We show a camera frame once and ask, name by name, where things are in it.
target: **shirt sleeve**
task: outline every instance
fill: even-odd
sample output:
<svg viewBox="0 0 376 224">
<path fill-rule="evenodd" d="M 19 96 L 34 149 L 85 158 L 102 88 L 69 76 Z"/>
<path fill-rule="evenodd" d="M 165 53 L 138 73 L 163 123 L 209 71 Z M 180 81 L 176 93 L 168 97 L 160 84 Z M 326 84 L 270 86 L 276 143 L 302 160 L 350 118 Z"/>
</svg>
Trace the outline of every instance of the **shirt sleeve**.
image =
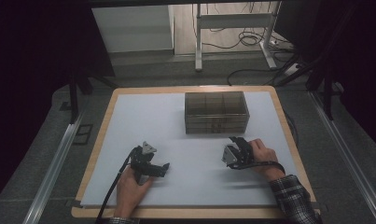
<svg viewBox="0 0 376 224">
<path fill-rule="evenodd" d="M 123 217 L 111 217 L 108 224 L 133 224 L 134 219 Z"/>
<path fill-rule="evenodd" d="M 292 223 L 322 223 L 310 201 L 310 194 L 295 175 L 270 182 L 278 207 Z"/>
</svg>

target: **black strap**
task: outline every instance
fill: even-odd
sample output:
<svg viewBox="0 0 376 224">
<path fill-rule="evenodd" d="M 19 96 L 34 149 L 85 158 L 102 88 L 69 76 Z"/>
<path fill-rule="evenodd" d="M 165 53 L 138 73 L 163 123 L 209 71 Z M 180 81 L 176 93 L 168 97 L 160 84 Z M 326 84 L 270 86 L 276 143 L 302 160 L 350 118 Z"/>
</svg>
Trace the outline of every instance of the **black strap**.
<svg viewBox="0 0 376 224">
<path fill-rule="evenodd" d="M 285 174 L 284 166 L 276 161 L 259 161 L 259 162 L 254 162 L 254 163 L 247 164 L 247 165 L 242 165 L 242 166 L 231 166 L 230 168 L 234 170 L 243 170 L 246 168 L 257 167 L 257 166 L 275 166 Z"/>
</svg>

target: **wrist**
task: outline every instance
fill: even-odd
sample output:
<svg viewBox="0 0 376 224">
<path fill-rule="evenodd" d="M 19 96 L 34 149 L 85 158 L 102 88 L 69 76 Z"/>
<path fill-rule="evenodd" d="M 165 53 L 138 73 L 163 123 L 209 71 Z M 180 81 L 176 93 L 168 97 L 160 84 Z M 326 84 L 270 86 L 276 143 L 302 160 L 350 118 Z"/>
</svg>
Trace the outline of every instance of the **wrist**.
<svg viewBox="0 0 376 224">
<path fill-rule="evenodd" d="M 114 212 L 114 217 L 130 218 L 133 208 L 117 207 Z"/>
<path fill-rule="evenodd" d="M 285 174 L 276 167 L 269 167 L 266 172 L 264 172 L 264 176 L 266 177 L 267 181 L 270 182 L 285 177 Z"/>
</svg>

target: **gray floor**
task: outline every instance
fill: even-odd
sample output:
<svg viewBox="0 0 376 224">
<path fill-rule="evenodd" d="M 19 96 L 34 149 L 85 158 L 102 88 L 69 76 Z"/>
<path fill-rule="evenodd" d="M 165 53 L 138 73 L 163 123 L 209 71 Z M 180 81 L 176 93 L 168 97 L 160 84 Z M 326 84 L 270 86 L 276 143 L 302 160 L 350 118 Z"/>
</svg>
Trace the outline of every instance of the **gray floor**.
<svg viewBox="0 0 376 224">
<path fill-rule="evenodd" d="M 193 57 L 147 55 L 113 55 L 117 76 L 110 79 L 122 87 L 226 85 L 226 77 L 232 71 L 246 68 L 267 69 L 260 53 L 204 56 L 201 73 L 194 71 Z M 230 82 L 233 85 L 261 85 L 270 80 L 273 74 L 241 73 L 232 77 Z M 303 88 L 305 78 L 278 88 L 277 92 L 284 110 L 294 120 L 299 136 L 299 154 L 315 197 L 320 203 L 324 223 L 376 223 L 311 97 Z M 91 83 L 94 92 L 89 96 L 89 104 L 81 121 L 81 125 L 92 125 L 91 137 L 87 145 L 72 145 L 69 149 L 39 223 L 94 221 L 92 218 L 73 218 L 70 212 L 112 93 L 103 83 L 93 79 Z M 47 120 L 0 196 L 0 223 L 22 223 L 24 220 L 68 125 L 70 111 L 63 110 L 65 102 L 69 102 L 69 92 L 67 88 L 62 88 L 54 93 Z M 360 167 L 376 190 L 376 145 L 344 109 L 337 96 L 333 97 L 333 115 Z M 81 143 L 82 140 L 81 137 L 75 138 L 76 143 Z M 209 220 L 142 222 L 209 223 Z M 253 220 L 223 220 L 217 223 L 219 222 L 257 223 Z"/>
</svg>

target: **hand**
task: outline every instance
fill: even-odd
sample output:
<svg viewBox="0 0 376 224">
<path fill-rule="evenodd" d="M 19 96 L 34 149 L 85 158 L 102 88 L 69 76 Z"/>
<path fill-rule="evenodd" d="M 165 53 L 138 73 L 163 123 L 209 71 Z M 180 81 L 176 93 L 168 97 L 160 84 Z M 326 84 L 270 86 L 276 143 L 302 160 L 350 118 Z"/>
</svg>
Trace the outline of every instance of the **hand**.
<svg viewBox="0 0 376 224">
<path fill-rule="evenodd" d="M 144 185 L 138 185 L 135 181 L 134 170 L 128 166 L 118 180 L 117 207 L 114 217 L 130 217 L 134 208 L 141 202 L 147 190 L 152 186 L 153 180 L 154 178 L 150 177 Z"/>
<path fill-rule="evenodd" d="M 271 148 L 266 148 L 263 142 L 258 138 L 250 141 L 255 161 L 277 161 L 277 155 Z M 266 177 L 268 181 L 276 180 L 285 176 L 285 174 L 275 166 L 258 166 L 254 170 Z"/>
</svg>

